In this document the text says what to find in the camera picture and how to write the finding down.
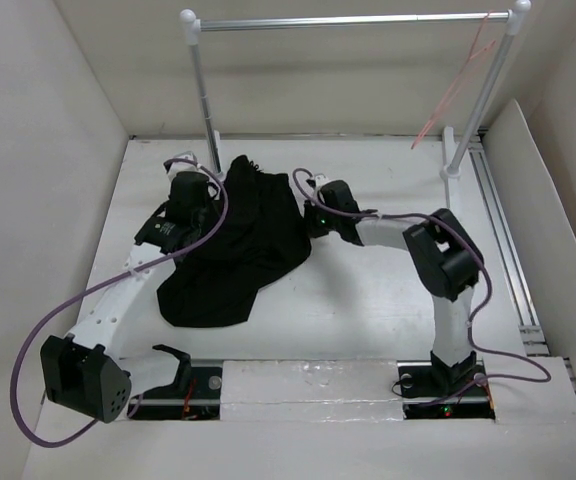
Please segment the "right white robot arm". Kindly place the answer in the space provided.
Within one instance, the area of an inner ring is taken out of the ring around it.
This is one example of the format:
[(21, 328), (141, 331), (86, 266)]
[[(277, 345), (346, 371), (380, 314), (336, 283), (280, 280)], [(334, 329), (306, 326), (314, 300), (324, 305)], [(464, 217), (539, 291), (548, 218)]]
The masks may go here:
[(480, 250), (448, 208), (422, 215), (381, 216), (360, 210), (349, 185), (317, 175), (306, 180), (312, 195), (304, 202), (310, 237), (336, 232), (359, 247), (385, 247), (410, 255), (433, 302), (435, 336), (430, 365), (402, 380), (406, 398), (445, 397), (462, 388), (476, 368), (468, 339), (474, 287), (483, 262)]

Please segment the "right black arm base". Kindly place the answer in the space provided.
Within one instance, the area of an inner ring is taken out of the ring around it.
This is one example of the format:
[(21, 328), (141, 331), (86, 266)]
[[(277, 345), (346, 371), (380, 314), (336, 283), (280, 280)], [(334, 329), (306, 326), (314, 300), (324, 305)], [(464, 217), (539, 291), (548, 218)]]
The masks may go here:
[(482, 362), (472, 373), (448, 389), (441, 387), (431, 372), (429, 361), (399, 361), (398, 377), (391, 387), (401, 399), (403, 418), (412, 420), (495, 420), (496, 414), (486, 387), (472, 384), (476, 374), (484, 374)]

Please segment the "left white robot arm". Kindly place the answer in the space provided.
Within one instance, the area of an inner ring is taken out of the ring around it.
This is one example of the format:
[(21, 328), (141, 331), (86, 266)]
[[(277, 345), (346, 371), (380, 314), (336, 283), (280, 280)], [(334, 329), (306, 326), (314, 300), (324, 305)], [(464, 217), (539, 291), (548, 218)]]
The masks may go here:
[(160, 389), (180, 396), (190, 387), (191, 357), (163, 343), (127, 354), (132, 327), (159, 312), (157, 290), (175, 270), (180, 252), (207, 237), (219, 219), (216, 183), (197, 170), (178, 172), (168, 200), (135, 236), (124, 279), (63, 338), (49, 336), (40, 349), (47, 398), (96, 421), (116, 420), (131, 398)]

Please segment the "black trousers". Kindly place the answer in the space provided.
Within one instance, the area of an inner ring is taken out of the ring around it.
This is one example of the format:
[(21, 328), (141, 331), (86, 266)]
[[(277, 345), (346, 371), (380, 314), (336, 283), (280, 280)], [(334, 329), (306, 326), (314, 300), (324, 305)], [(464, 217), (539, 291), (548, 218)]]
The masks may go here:
[(311, 253), (287, 174), (265, 173), (240, 155), (231, 162), (224, 185), (229, 198), (224, 223), (157, 290), (160, 314), (174, 327), (246, 322), (258, 291)]

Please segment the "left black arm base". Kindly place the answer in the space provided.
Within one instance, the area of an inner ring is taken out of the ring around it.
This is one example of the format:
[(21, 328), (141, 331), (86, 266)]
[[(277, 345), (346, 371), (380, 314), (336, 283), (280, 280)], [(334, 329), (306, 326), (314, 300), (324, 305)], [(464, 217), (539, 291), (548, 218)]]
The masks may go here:
[(220, 417), (223, 363), (202, 360), (192, 364), (180, 386), (157, 387), (130, 400), (127, 418), (136, 421), (184, 421), (181, 419), (184, 398), (192, 379), (197, 379), (191, 405), (196, 408), (197, 419), (218, 420)]

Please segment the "white foam block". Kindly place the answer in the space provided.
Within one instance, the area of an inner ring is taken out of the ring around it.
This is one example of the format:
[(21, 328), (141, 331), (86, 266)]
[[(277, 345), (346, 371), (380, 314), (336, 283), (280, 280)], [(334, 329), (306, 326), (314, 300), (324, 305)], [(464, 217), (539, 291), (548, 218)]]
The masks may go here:
[(382, 423), (403, 419), (384, 360), (227, 361), (220, 419), (227, 422)]

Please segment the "white and silver clothes rack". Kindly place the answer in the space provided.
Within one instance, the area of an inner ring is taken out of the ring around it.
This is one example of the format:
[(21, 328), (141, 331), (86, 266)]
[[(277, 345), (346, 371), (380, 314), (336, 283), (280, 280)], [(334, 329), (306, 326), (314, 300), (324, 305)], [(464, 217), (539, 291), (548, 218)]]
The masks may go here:
[[(220, 20), (185, 9), (174, 20), (191, 116), (204, 140), (199, 156), (221, 174), (236, 139), (348, 139), (375, 155), (405, 203), (452, 207), (467, 176), (466, 146), (537, 10), (532, 1), (501, 1), (450, 13), (426, 2), (398, 14), (252, 11)], [(412, 150), (489, 11), (478, 46), (496, 46)]]

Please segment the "orange zip tie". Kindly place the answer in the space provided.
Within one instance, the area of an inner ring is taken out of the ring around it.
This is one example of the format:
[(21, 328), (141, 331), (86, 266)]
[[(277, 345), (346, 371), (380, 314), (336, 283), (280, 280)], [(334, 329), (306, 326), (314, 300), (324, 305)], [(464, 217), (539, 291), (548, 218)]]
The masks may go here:
[(190, 421), (190, 420), (196, 420), (197, 419), (196, 408), (191, 405), (191, 400), (192, 400), (193, 395), (195, 393), (196, 385), (197, 385), (197, 379), (194, 378), (191, 380), (191, 382), (188, 386), (188, 389), (187, 389), (186, 396), (184, 398), (184, 403), (183, 403), (183, 407), (182, 407), (182, 414), (181, 414), (181, 419), (184, 421)]

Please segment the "aluminium rail right side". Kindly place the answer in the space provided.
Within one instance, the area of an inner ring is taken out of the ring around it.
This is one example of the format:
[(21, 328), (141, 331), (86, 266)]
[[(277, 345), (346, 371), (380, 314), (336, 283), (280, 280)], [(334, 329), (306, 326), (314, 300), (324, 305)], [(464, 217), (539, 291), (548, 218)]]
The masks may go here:
[(549, 357), (550, 350), (479, 136), (470, 141), (469, 155), (500, 255), (506, 290), (516, 311), (524, 349), (528, 357)]

